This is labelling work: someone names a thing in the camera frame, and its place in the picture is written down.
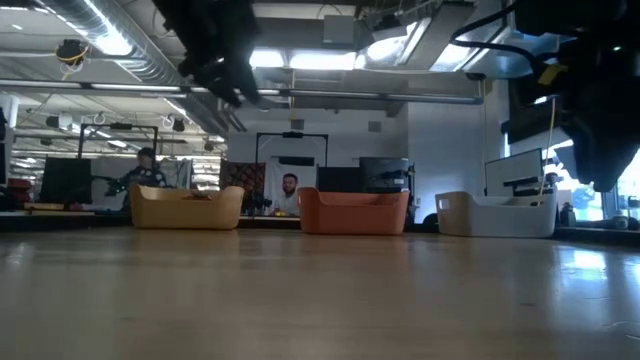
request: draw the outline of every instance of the man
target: man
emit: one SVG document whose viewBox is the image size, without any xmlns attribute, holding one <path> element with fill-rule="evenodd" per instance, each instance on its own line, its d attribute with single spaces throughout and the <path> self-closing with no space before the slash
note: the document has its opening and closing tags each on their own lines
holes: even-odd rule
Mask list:
<svg viewBox="0 0 640 360">
<path fill-rule="evenodd" d="M 142 186 L 150 187 L 166 187 L 167 178 L 157 164 L 155 164 L 155 153 L 151 148 L 142 148 L 138 151 L 138 167 L 129 171 L 127 175 L 122 177 L 117 183 L 123 186 L 127 190 L 127 196 L 125 196 L 122 203 L 122 210 L 129 211 L 131 204 L 129 201 L 129 186 L 131 184 L 138 184 Z"/>
<path fill-rule="evenodd" d="M 282 177 L 282 193 L 274 201 L 275 211 L 277 213 L 285 213 L 286 216 L 300 216 L 298 208 L 298 177 L 294 174 L 285 174 Z"/>
</svg>

